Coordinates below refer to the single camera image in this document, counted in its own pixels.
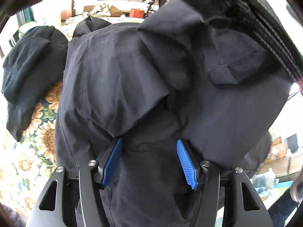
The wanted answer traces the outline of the black jacket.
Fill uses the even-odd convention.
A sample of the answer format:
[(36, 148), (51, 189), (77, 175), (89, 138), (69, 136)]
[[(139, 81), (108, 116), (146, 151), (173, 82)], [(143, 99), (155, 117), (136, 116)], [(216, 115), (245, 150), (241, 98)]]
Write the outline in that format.
[[(55, 123), (57, 169), (27, 226), (272, 226), (250, 177), (266, 158), (269, 127), (293, 83), (275, 55), (235, 29), (202, 21), (172, 0), (144, 22), (88, 17), (68, 40)], [(110, 184), (94, 182), (115, 138)], [(186, 182), (186, 140), (204, 183)]]

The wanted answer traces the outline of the sunflower pattern tablecloth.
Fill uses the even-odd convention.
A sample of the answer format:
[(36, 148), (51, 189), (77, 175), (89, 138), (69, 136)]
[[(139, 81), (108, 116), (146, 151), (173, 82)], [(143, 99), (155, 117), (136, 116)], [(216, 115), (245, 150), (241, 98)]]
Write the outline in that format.
[(56, 167), (55, 123), (67, 48), (61, 31), (36, 26), (1, 62), (1, 203), (25, 216)]

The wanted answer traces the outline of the orange paper bag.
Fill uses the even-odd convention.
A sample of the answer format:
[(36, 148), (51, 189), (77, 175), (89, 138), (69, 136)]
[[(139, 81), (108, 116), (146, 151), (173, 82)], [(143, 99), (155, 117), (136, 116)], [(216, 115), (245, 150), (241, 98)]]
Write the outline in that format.
[(129, 13), (129, 17), (143, 19), (144, 18), (144, 10), (142, 9), (131, 9)]

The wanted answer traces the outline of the open cardboard box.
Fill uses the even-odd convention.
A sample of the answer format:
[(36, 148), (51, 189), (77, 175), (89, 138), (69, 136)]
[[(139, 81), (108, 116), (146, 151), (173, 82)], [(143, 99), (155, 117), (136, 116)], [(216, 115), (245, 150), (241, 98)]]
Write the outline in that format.
[(115, 6), (97, 4), (95, 6), (84, 6), (83, 14), (94, 17), (120, 17), (123, 12)]

